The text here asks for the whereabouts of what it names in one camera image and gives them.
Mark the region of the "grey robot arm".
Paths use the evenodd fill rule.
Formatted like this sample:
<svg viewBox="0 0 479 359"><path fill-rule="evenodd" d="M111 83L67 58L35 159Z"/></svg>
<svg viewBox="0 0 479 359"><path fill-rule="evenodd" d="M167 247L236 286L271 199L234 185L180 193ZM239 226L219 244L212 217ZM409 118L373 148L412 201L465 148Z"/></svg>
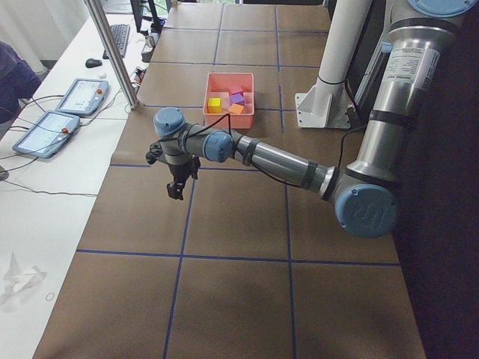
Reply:
<svg viewBox="0 0 479 359"><path fill-rule="evenodd" d="M171 198L179 200L202 160L234 160L273 180L317 194L333 206L348 233L362 238L384 236L397 223L398 168L439 60L457 39L474 1L387 1L379 35L367 56L371 70L384 66L374 83L373 105L361 113L363 134L355 159L345 166L319 157L332 139L351 130L345 88L347 71L360 45L373 4L340 1L335 6L318 77L295 96L293 126L277 145L252 138L230 113L199 123L179 108L164 107L153 116L156 141L148 163L168 166Z"/></svg>

